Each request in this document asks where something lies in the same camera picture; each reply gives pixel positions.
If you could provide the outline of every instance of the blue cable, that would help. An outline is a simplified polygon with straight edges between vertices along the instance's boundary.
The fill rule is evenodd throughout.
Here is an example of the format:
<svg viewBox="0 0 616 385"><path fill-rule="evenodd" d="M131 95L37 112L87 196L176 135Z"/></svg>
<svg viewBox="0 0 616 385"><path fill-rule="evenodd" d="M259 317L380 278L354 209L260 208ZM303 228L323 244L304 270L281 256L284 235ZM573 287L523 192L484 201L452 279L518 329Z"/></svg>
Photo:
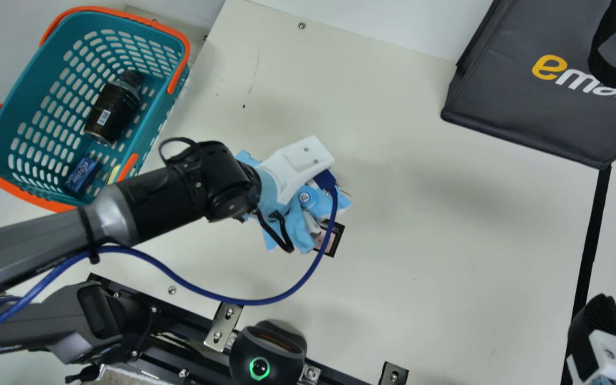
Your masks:
<svg viewBox="0 0 616 385"><path fill-rule="evenodd" d="M338 208L337 190L336 188L334 188L334 185L330 187L328 192L330 193L330 195L332 195L332 215L330 215L329 224L327 225L327 233L326 233L327 236L325 236L325 239L322 242L322 246L320 246L320 251L318 251L318 255L315 257L315 260L313 261L313 264L310 266L310 268L308 268L308 271L306 271L303 277L301 277L301 279L298 282L296 282L296 284L293 285L293 287L289 288L289 290L287 290L286 292L283 292L282 294L276 295L274 297L265 298L265 299L238 299L238 298L225 297L224 295L215 294L214 292L210 292L208 290L205 290L203 288L200 288L194 285L193 283L187 282L186 280L184 280L184 278L180 277L174 271L169 269L168 266L164 265L163 263L161 263L161 261L150 256L149 254L142 253L142 251L130 249L128 247L102 246L97 249L97 252L98 253L124 253L124 254L129 254L131 256L135 256L141 260L147 261L153 266L156 266L157 268L159 268L159 270L161 270L163 273L168 275L169 278L174 280L174 282L177 282L180 285L182 285L182 287L188 290L191 290L195 292L196 294L203 295L204 297L208 297L216 301L227 302L230 304L237 304L237 305L246 305L246 306L261 306L261 305L274 304L275 302L280 302L281 300L294 294L308 281L308 278L310 278L311 275L313 275L313 272L318 267L320 261L322 260L322 256L325 254L325 251L327 250L327 244L329 243L330 234L332 234L332 229L334 228L334 221L337 216L337 208ZM63 261L61 265L56 266L56 268L54 268L51 271L51 273L47 274L44 278L42 278L42 280L39 281L39 283L37 283L37 285L35 285L35 287L32 288L32 290L30 290L26 295L20 298L20 300L18 300L9 309L5 310L4 312L2 312L2 314L0 314L0 324L2 324L2 322L5 322L10 317L14 316L17 312L20 312L20 310L22 310L25 306L27 306L30 302L32 302L32 300L42 290L44 290L44 288L46 288L53 280L55 280L59 275L61 275L61 273L63 273L69 267L75 265L79 261L85 258L89 258L89 256L90 256L89 251L83 251L79 253L78 255L74 256L73 258L69 258L68 260Z"/></svg>

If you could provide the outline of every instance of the white wall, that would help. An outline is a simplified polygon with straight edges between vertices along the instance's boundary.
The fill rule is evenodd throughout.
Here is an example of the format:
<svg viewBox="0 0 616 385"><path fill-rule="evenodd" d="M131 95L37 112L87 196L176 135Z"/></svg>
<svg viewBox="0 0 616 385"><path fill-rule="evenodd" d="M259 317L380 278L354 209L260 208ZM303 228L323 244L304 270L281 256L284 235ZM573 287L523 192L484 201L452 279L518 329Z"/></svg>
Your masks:
<svg viewBox="0 0 616 385"><path fill-rule="evenodd" d="M129 7L210 31L225 0L125 0L125 3Z"/></svg>
<svg viewBox="0 0 616 385"><path fill-rule="evenodd" d="M491 0L249 0L356 34L456 61Z"/></svg>

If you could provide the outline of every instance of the black strap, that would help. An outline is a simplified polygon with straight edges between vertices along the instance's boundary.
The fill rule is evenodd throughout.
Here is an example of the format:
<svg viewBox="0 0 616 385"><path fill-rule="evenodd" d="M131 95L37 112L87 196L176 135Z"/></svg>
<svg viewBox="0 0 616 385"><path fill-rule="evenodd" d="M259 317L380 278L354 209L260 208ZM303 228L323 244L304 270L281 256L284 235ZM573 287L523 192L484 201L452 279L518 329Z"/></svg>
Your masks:
<svg viewBox="0 0 616 385"><path fill-rule="evenodd" d="M188 144L189 146L182 151L181 153L179 153L176 156L171 157L170 159L166 160L166 157L163 155L163 147L171 142L183 142L185 144ZM173 163L180 163L182 160L185 160L186 158L188 158L188 156L190 156L193 153L198 153L198 158L193 158L192 164L188 164L188 168L199 168L201 167L201 163L203 162L202 160L202 155L203 155L203 150L201 149L201 146L189 139L189 138L169 138L169 139L165 139L159 146L158 146L158 154L161 156L161 160L163 160L164 164L173 164Z"/></svg>
<svg viewBox="0 0 616 385"><path fill-rule="evenodd" d="M96 240L94 237L94 232L92 231L92 225L90 224L90 219L87 217L87 212L85 211L84 206L78 207L78 214L80 215L80 221L82 222L82 226L85 228L85 234L87 235L87 244L89 245L90 251L90 262L92 265L96 265L99 263L98 252L96 251Z"/></svg>
<svg viewBox="0 0 616 385"><path fill-rule="evenodd" d="M616 88L616 67L608 63L600 54L599 48L611 36L616 33L616 0L611 0L610 6L605 11L596 34L591 44L589 54L589 69L601 83L608 87Z"/></svg>
<svg viewBox="0 0 616 385"><path fill-rule="evenodd" d="M255 214L256 218L258 218L258 221L261 224L261 227L263 227L263 230L265 230L269 234L269 236L281 247L281 249L288 253L294 251L294 243L291 241L291 238L289 238L289 233L287 232L287 227L284 224L284 217L282 216L282 214L275 211L271 214L271 217L279 221L279 228L282 231L282 236L284 237L284 239L279 238L279 235L277 235L277 233L272 229L272 227L267 224L260 210L255 210Z"/></svg>
<svg viewBox="0 0 616 385"><path fill-rule="evenodd" d="M586 240L584 241L584 251L581 256L581 266L579 267L579 280L576 283L576 291L574 293L574 307L572 309L572 319L586 306L589 297L589 285L591 283L591 273L594 270L594 260L596 260L596 251L598 248L598 239L600 237L600 227L603 222L603 212L605 209L605 201L607 198L608 185L610 184L610 175L612 166L598 171L598 180L596 183L596 193L594 194L594 204L591 208L591 218L589 219L589 229L586 231ZM571 385L572 377L567 369L567 356L569 356L569 343L565 350L565 366L563 367L562 378L560 385Z"/></svg>

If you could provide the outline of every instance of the black mark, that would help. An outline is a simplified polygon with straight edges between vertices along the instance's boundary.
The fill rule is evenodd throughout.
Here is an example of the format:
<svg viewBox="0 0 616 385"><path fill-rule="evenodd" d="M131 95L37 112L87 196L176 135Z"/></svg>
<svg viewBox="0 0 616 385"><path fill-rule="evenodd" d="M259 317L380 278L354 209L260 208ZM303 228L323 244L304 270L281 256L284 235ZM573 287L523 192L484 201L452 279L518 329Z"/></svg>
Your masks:
<svg viewBox="0 0 616 385"><path fill-rule="evenodd" d="M258 64L261 63L261 47L258 46L257 49L258 52L256 53L256 69L253 71L253 80L251 80L251 86L249 88L249 92L247 92L247 95L249 95L251 93L251 90L253 90L253 86L256 83L256 74L258 73Z"/></svg>

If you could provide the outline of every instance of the shopping basket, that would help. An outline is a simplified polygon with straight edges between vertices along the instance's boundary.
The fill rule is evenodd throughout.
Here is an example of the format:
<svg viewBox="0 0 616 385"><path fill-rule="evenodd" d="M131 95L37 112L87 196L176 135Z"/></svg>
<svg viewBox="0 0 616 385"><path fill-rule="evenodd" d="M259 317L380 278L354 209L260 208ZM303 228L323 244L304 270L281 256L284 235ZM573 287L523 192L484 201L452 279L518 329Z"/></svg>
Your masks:
<svg viewBox="0 0 616 385"><path fill-rule="evenodd" d="M0 188L64 211L135 175L189 74L189 52L180 32L127 12L77 7L59 15L0 104ZM81 130L103 85L125 70L144 77L140 106L109 146ZM64 182L84 156L99 161L101 171L78 195Z"/></svg>

